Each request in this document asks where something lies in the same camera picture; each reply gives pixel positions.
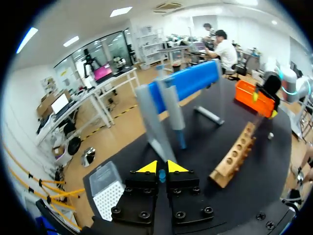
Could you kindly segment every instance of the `white t-shirt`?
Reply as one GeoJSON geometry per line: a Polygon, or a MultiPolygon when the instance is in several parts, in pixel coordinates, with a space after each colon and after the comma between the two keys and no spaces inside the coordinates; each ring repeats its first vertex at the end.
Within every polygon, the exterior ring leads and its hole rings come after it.
{"type": "Polygon", "coordinates": [[[235,47],[231,41],[224,39],[219,43],[214,51],[221,57],[222,68],[231,69],[231,67],[238,63],[238,56],[235,47]]]}

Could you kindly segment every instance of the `white rack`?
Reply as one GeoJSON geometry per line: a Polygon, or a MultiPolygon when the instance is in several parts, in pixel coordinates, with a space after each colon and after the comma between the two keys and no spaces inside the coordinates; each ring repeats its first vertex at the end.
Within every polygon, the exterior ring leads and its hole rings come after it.
{"type": "Polygon", "coordinates": [[[140,29],[140,36],[138,39],[138,48],[141,59],[146,64],[153,64],[161,61],[161,54],[158,50],[162,49],[162,34],[163,29],[156,30],[152,32],[152,27],[148,26],[149,30],[145,30],[144,28],[140,29]]]}

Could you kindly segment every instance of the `air conditioner vent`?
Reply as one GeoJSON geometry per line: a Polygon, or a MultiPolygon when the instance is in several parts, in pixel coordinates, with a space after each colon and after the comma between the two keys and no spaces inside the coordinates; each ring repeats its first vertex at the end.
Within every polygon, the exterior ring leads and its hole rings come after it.
{"type": "Polygon", "coordinates": [[[173,10],[180,8],[182,5],[178,2],[166,2],[156,7],[156,10],[173,10]]]}

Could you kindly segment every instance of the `orange bin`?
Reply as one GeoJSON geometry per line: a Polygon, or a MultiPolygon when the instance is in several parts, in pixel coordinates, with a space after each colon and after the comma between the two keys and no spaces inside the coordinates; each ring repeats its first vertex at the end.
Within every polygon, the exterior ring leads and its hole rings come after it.
{"type": "Polygon", "coordinates": [[[236,84],[235,99],[259,112],[261,115],[269,118],[272,115],[275,101],[259,92],[258,100],[256,102],[253,102],[252,96],[254,91],[255,86],[248,82],[240,80],[236,84]]]}

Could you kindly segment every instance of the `black tabletop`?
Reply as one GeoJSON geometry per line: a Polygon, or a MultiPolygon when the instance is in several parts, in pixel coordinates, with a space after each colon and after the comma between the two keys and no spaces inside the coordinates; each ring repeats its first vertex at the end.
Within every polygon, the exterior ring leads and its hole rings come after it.
{"type": "MultiPolygon", "coordinates": [[[[235,83],[224,83],[223,102],[225,105],[225,123],[218,127],[193,107],[202,105],[215,114],[219,113],[220,103],[216,85],[202,92],[200,96],[182,107],[186,128],[184,135],[187,149],[181,150],[175,133],[170,129],[168,119],[164,125],[178,164],[192,169],[200,178],[200,188],[209,199],[216,217],[225,224],[218,232],[224,232],[247,222],[263,207],[279,199],[288,173],[291,157],[291,124],[282,110],[273,120],[265,119],[256,133],[257,140],[234,178],[225,188],[220,188],[208,175],[219,164],[232,147],[248,121],[255,119],[256,113],[234,100],[235,83]],[[268,133],[274,138],[268,140],[268,133]]],[[[124,180],[130,170],[138,170],[146,164],[162,160],[147,144],[145,135],[124,147],[120,152],[104,161],[112,161],[124,180]]],[[[92,199],[89,176],[84,177],[84,186],[92,211],[100,216],[92,199]]],[[[166,196],[165,184],[159,184],[156,203],[154,234],[169,235],[171,230],[171,211],[166,196]]]]}

